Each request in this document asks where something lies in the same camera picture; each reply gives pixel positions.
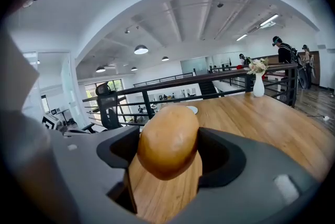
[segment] black mesh chair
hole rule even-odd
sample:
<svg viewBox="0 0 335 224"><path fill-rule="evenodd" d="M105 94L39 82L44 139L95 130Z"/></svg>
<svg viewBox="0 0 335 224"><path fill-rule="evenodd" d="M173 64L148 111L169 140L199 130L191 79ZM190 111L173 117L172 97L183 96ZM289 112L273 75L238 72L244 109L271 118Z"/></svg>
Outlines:
<svg viewBox="0 0 335 224"><path fill-rule="evenodd" d="M107 95L97 97L101 115L101 123L108 130L122 127L117 116L117 92L110 91Z"/></svg>

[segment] wooden tabletop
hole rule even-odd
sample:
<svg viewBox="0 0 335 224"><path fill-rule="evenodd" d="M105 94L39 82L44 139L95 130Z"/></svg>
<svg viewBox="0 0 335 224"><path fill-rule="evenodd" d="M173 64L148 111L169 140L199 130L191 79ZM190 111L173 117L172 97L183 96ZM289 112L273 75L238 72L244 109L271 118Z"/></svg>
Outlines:
<svg viewBox="0 0 335 224"><path fill-rule="evenodd" d="M319 181L324 179L332 165L335 137L313 119L274 98L256 98L247 93L178 105L197 107L201 127L226 131L277 147ZM138 217L163 223L195 197L202 163L197 154L189 169L170 181L160 181L152 176L137 157L129 171Z"/></svg>

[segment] staircase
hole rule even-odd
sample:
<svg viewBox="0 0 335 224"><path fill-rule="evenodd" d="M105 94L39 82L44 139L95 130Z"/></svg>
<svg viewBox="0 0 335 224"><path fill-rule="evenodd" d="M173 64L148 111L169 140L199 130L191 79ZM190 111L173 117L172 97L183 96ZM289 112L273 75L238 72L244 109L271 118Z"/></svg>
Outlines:
<svg viewBox="0 0 335 224"><path fill-rule="evenodd" d="M202 95L215 94L216 90L212 82L199 83L200 91Z"/></svg>

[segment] metal railing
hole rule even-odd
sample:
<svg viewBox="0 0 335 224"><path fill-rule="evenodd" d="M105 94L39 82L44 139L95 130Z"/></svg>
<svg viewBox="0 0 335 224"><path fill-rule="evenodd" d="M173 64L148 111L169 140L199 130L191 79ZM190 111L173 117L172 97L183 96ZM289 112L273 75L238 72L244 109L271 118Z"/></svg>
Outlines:
<svg viewBox="0 0 335 224"><path fill-rule="evenodd" d="M183 73L183 74L179 74L179 75L174 75L174 76L159 78L159 79L156 79L156 80L150 80L150 81L146 81L146 82L143 82L143 83L133 84L133 86L134 87L138 87L138 86L144 86L144 85L149 85L149 84L156 84L156 83L161 83L161 82L165 82L165 81L171 81L171 80L181 79L181 78L185 78L185 77L192 77L192 76L193 76L192 72Z"/></svg>
<svg viewBox="0 0 335 224"><path fill-rule="evenodd" d="M287 70L287 76L284 76L281 81L269 81L264 80L264 88L266 90L271 91L271 94L269 91L266 91L265 94L268 96L271 96L273 98L282 97L279 99L279 101L288 104L290 106L294 107L295 100L296 100L296 89L297 89L297 64L280 64L280 65L270 65L268 68L268 74L272 74L275 71L281 71L281 70ZM143 102L135 102L135 103L126 103L126 104L118 104L118 107L120 108L120 111L122 111L122 107L124 106L138 106L138 105L145 105L145 108L147 110L147 113L129 113L124 114L121 112L121 114L118 114L118 116L122 116L124 118L124 122L120 122L122 125L136 125L136 126L143 126L144 123L138 123L138 122L126 122L125 116L131 116L131 117L140 117L145 116L148 117L148 119L151 119L154 116L154 111L151 108L152 104L161 104L161 103L170 103L170 102L182 102L187 100L194 100L194 99L202 99L202 98L216 98L216 97L224 97L226 95L230 94L236 94L236 93L243 93L243 92L251 92L253 90L253 75L248 75L247 70L240 69L240 70L227 70L222 72L214 72L204 75L198 75L198 76L189 76L184 77L181 79L175 79L171 81L165 81L160 82L156 84L151 85L144 85L144 86L137 86L134 88L129 88L125 90L118 91L118 96L126 96L129 94L134 93L141 93L143 96ZM201 95L201 96L190 96L190 97L183 97L183 98L174 98L174 99L164 99L164 100L155 100L150 101L148 96L148 91L151 90L157 90L157 89L164 89L169 87L175 87L175 86L182 86L182 85L190 85L190 84L196 84L201 82L208 82L208 81L238 81L234 78L236 77L243 77L244 78L244 85L239 85L239 89L232 90L232 91L220 91L219 93L214 94L207 94L207 95ZM285 89L283 91L277 91L275 89L270 88L274 85L280 85L284 86ZM84 99L83 102L89 102L96 100L97 97L87 98ZM98 114L94 112L89 112L90 115Z"/></svg>

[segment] white plate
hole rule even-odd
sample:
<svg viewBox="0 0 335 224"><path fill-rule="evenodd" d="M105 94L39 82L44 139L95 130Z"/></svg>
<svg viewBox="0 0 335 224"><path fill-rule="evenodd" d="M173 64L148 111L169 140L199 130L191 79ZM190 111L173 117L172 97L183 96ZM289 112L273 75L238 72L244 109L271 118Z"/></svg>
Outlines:
<svg viewBox="0 0 335 224"><path fill-rule="evenodd" d="M187 108L191 109L193 111L194 114L198 113L198 108L194 107L194 106L186 106Z"/></svg>

